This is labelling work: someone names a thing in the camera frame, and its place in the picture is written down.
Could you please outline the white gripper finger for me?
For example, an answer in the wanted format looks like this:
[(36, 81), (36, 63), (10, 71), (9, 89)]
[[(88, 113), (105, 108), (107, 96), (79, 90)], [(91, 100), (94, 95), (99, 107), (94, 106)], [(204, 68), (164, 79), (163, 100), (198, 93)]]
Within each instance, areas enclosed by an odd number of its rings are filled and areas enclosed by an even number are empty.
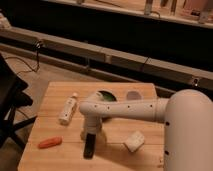
[(86, 133), (82, 131), (80, 133), (80, 138), (81, 138), (81, 140), (86, 140)]
[(104, 132), (98, 133), (96, 136), (96, 141), (99, 146), (104, 146), (107, 144), (107, 136)]

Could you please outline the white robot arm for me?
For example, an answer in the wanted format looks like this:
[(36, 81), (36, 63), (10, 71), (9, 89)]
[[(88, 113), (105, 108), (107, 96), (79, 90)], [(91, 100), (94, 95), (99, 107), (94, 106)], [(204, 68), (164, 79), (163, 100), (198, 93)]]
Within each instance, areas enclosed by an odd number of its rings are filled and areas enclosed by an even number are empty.
[(164, 127), (164, 171), (213, 171), (213, 101), (185, 89), (169, 98), (107, 102), (96, 93), (79, 106), (84, 130), (100, 132), (106, 117), (160, 123)]

